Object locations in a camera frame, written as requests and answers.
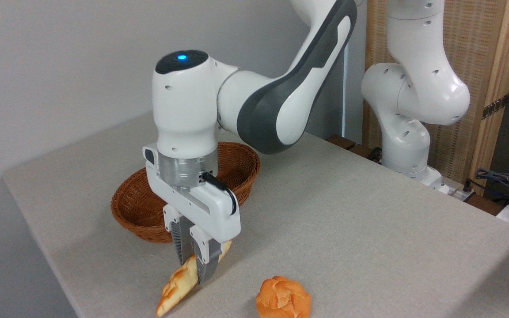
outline croissant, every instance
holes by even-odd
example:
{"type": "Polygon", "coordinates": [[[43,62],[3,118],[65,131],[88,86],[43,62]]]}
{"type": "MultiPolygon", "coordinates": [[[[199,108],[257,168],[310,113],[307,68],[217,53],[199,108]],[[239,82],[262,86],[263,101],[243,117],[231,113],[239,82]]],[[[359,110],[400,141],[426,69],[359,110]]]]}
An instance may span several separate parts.
{"type": "MultiPolygon", "coordinates": [[[[225,250],[221,253],[219,260],[225,256],[231,247],[231,241],[225,242],[225,250]]],[[[198,284],[198,266],[196,265],[196,255],[192,255],[180,266],[168,280],[168,284],[162,289],[160,303],[156,308],[156,315],[162,316],[168,310],[176,306],[191,290],[198,284]]]]}
{"type": "Polygon", "coordinates": [[[299,282],[274,276],[260,287],[256,310],[259,318],[309,318],[311,296],[299,282]]]}

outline white wall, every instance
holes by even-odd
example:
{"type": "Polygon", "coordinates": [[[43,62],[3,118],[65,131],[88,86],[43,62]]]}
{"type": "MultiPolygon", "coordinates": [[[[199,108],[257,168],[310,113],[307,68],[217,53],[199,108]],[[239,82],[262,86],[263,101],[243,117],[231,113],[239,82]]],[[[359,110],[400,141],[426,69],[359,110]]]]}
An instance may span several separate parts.
{"type": "MultiPolygon", "coordinates": [[[[164,54],[197,48],[277,76],[307,30],[287,0],[0,0],[0,178],[150,112],[152,71],[164,54]]],[[[2,316],[74,313],[0,179],[2,316]]]]}
{"type": "Polygon", "coordinates": [[[357,24],[346,48],[348,60],[346,61],[345,137],[356,143],[362,143],[362,103],[364,99],[360,87],[364,76],[366,0],[355,1],[358,5],[357,24]]]}

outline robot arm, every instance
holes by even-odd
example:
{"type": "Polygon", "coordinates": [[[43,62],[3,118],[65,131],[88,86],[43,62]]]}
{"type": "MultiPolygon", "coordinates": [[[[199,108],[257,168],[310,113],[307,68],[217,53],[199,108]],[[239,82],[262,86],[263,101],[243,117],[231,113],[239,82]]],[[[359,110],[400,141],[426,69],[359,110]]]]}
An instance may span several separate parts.
{"type": "Polygon", "coordinates": [[[218,96],[221,126],[266,154],[283,151],[299,140],[356,19],[353,0],[292,3],[310,32],[288,71],[276,79],[238,71],[218,96]]]}
{"type": "Polygon", "coordinates": [[[269,79],[197,50],[163,57],[153,75],[156,145],[143,148],[151,189],[168,204],[180,263],[196,254],[200,284],[222,243],[240,233],[235,195],[217,183],[219,124],[262,153],[293,145],[356,20],[353,0],[291,0],[311,29],[289,70],[269,79]]]}
{"type": "Polygon", "coordinates": [[[382,129],[382,165],[440,189],[441,175],[427,166],[430,138],[420,121],[452,125],[470,101],[445,56],[444,0],[388,0],[387,13],[387,46],[399,64],[373,65],[361,89],[382,129]]]}

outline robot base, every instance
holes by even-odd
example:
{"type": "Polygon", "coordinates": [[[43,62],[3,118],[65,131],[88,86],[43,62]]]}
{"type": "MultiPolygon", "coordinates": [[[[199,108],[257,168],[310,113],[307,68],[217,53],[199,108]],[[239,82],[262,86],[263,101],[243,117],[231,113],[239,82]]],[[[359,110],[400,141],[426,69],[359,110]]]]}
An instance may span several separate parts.
{"type": "Polygon", "coordinates": [[[426,166],[423,170],[414,172],[414,173],[402,173],[406,177],[410,179],[414,179],[423,183],[424,185],[436,189],[442,193],[449,193],[449,186],[445,185],[443,182],[443,177],[441,177],[441,173],[439,171],[433,169],[430,166],[426,166]]]}

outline brown basket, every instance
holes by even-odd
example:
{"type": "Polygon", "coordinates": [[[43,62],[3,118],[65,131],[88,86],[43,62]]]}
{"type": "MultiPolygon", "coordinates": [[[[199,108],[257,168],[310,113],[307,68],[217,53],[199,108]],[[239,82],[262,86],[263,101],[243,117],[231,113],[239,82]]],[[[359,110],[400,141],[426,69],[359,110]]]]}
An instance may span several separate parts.
{"type": "MultiPolygon", "coordinates": [[[[242,205],[251,193],[260,170],[260,159],[247,145],[221,142],[218,144],[218,179],[225,182],[242,205]]],[[[162,207],[166,202],[152,192],[145,168],[135,172],[115,191],[111,199],[113,216],[127,230],[143,240],[154,243],[172,242],[164,228],[162,207]]]]}

